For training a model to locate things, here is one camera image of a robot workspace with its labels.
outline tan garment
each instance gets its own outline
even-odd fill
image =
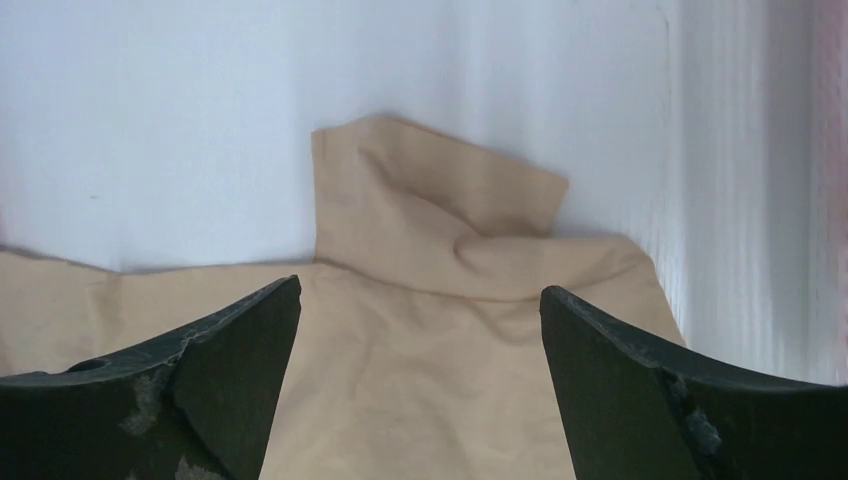
[[[9,368],[61,370],[297,274],[262,479],[573,478],[539,293],[562,285],[682,343],[650,258],[620,237],[545,238],[563,179],[398,119],[319,131],[313,148],[315,264],[103,279],[0,255]]]

